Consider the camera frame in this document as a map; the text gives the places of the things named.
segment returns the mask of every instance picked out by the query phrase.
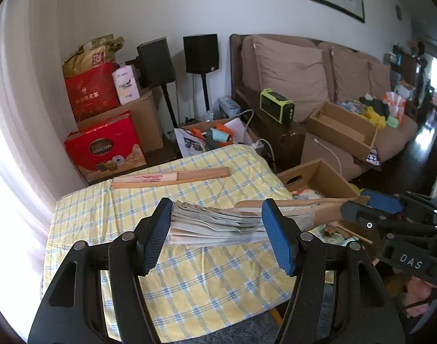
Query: oval label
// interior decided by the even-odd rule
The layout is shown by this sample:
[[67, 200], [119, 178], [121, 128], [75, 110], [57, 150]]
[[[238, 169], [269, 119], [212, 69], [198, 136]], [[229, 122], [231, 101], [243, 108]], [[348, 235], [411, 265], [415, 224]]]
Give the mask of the oval label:
[[90, 143], [89, 150], [93, 155], [107, 154], [114, 147], [114, 143], [108, 138], [100, 138]]

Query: beige pillow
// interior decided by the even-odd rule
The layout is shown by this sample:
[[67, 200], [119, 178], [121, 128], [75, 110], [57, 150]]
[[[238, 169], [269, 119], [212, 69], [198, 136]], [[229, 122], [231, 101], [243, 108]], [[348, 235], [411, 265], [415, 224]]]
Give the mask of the beige pillow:
[[390, 91], [390, 66], [368, 62], [368, 78], [370, 79], [371, 95], [384, 99]]
[[273, 91], [291, 99], [295, 104], [293, 120], [304, 121], [318, 106], [328, 101], [327, 79], [322, 50], [255, 36], [261, 89]]
[[332, 50], [335, 99], [354, 101], [370, 90], [368, 80], [368, 60], [344, 50]]

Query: red gift box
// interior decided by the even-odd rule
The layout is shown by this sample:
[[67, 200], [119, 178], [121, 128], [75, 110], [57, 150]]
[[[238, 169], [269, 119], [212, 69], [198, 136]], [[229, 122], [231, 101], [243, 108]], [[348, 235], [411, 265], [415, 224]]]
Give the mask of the red gift box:
[[71, 133], [64, 146], [88, 182], [146, 164], [129, 112]]
[[108, 62], [64, 80], [76, 122], [119, 107], [112, 77], [118, 67]]

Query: tablecloth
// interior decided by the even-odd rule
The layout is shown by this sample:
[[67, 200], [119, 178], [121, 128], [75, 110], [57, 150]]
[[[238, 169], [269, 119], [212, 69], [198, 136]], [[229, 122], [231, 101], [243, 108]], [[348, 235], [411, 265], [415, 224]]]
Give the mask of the tablecloth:
[[[44, 291], [73, 243], [80, 239], [90, 245], [112, 241], [151, 215], [163, 197], [223, 209], [241, 200], [291, 199], [265, 160], [244, 145], [142, 172], [221, 166], [230, 168], [231, 177], [117, 190], [110, 189], [108, 180], [61, 198], [48, 236]], [[294, 278], [277, 266], [269, 242], [196, 249], [165, 243], [156, 267], [140, 282], [161, 341], [171, 342], [217, 331], [277, 306], [290, 298]], [[102, 272], [101, 284], [109, 336], [119, 340], [108, 272]]]

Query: blue gripper pad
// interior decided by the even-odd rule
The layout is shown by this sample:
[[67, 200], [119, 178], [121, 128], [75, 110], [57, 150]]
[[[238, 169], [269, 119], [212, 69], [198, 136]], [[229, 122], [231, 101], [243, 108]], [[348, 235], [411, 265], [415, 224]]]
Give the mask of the blue gripper pad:
[[169, 231], [169, 227], [171, 226], [171, 209], [172, 209], [172, 201], [166, 200], [163, 198], [162, 201], [158, 204], [158, 206], [163, 205], [162, 211], [157, 219], [153, 230], [148, 238], [147, 244], [145, 246], [145, 271], [148, 273], [149, 270], [155, 268], [158, 257], [160, 256], [161, 249], [163, 248], [164, 241], [166, 240], [166, 236]]
[[279, 268], [285, 270], [287, 275], [292, 275], [295, 271], [295, 264], [291, 263], [291, 247], [277, 220], [277, 214], [274, 213], [267, 200], [261, 206], [261, 219], [263, 220], [263, 225], [265, 225], [266, 233], [276, 255]]
[[365, 189], [360, 193], [360, 196], [369, 195], [371, 197], [368, 205], [377, 210], [381, 210], [394, 215], [403, 211], [403, 206], [397, 197], [378, 193], [377, 191]]

